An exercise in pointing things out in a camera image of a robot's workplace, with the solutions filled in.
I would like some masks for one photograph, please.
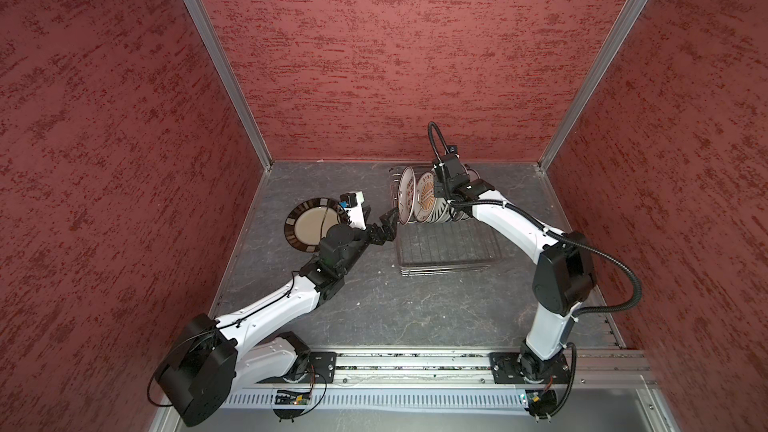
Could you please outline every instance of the dish rack tray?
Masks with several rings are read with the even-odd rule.
[[[408,166],[389,169],[389,191],[397,207],[400,176]],[[410,166],[418,180],[431,165]],[[427,224],[413,217],[399,225],[395,239],[397,261],[403,275],[447,274],[457,271],[481,271],[502,256],[496,231],[470,218],[458,222]]]

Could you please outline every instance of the red wall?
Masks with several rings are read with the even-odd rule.
[[[684,430],[768,430],[767,4],[650,0],[550,169]]]
[[[535,161],[625,0],[203,0],[275,158]]]
[[[256,155],[181,0],[0,0],[0,36],[0,429],[144,430]]]

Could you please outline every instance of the black mounting plate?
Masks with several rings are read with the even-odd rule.
[[[333,383],[333,375],[336,373],[336,352],[310,352],[310,362],[306,365],[309,370],[310,366],[314,366],[315,372],[323,376],[329,384]],[[310,374],[304,374],[295,384],[308,384],[310,382]],[[322,379],[317,379],[318,384],[322,382]],[[288,384],[292,385],[294,382],[288,382],[282,377],[270,377],[264,379],[260,384]]]
[[[525,379],[519,374],[514,373],[511,370],[510,365],[518,362],[519,352],[491,352],[488,354],[488,358],[491,361],[491,372],[493,372],[493,381],[495,384],[525,384],[527,386],[533,386],[530,382],[526,382]],[[555,361],[552,367],[552,384],[567,384],[569,374],[571,371],[568,369],[568,362],[565,361],[565,356],[560,354],[560,358]],[[548,380],[541,383],[541,386],[546,386]]]

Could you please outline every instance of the metal corner post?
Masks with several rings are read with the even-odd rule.
[[[621,44],[624,43],[624,39],[627,38],[627,34],[629,34],[647,2],[648,0],[627,0],[624,3],[616,21],[610,28],[608,36],[605,38],[605,42],[603,42],[603,46],[598,52],[598,56],[595,57],[592,67],[587,72],[581,87],[576,92],[576,96],[565,112],[558,129],[549,141],[547,149],[544,150],[541,160],[539,160],[539,166],[543,171],[546,172],[550,165],[552,165],[552,161],[565,143],[565,139],[568,138],[568,134],[581,115],[581,111],[584,110],[590,97],[592,97],[592,93],[600,83],[600,79],[603,78],[603,74],[608,70],[608,66],[619,51]]]
[[[216,66],[216,71],[224,83],[226,92],[230,95],[237,115],[243,123],[248,138],[253,144],[256,154],[259,156],[259,160],[261,160],[261,165],[265,170],[271,169],[272,156],[270,156],[270,152],[266,149],[266,143],[264,143],[264,138],[261,136],[261,132],[259,132],[254,114],[251,113],[248,101],[246,101],[240,84],[237,82],[237,78],[232,71],[232,66],[226,58],[224,48],[221,46],[221,42],[219,42],[216,30],[214,30],[214,25],[210,22],[208,13],[205,11],[203,1],[184,0],[184,4],[187,6],[187,10],[192,16],[192,21],[197,27],[197,32],[203,39],[203,44],[205,44],[205,48],[208,50],[210,58]]]

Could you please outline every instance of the dish rack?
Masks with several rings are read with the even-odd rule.
[[[389,169],[389,191],[397,207],[400,175],[408,167]],[[418,180],[431,165],[410,166]],[[397,261],[403,275],[447,274],[457,271],[481,271],[502,256],[496,231],[475,219],[443,224],[417,222],[413,217],[398,225],[395,238]]]

